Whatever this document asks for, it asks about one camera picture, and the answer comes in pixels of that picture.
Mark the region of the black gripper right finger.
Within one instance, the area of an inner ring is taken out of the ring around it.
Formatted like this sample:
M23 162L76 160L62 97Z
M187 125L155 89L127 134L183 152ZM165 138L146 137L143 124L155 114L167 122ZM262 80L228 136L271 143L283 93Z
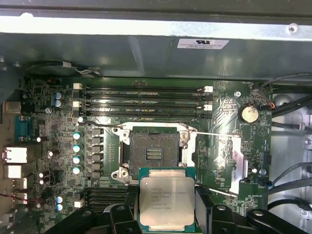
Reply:
M195 217L204 234L304 234L305 231L263 209L245 216L225 204L212 202L208 189L195 189Z

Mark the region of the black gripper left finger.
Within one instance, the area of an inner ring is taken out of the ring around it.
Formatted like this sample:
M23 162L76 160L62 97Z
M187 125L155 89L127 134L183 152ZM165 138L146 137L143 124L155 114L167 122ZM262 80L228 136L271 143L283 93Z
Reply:
M89 188L85 205L77 208L47 234L138 234L138 187Z

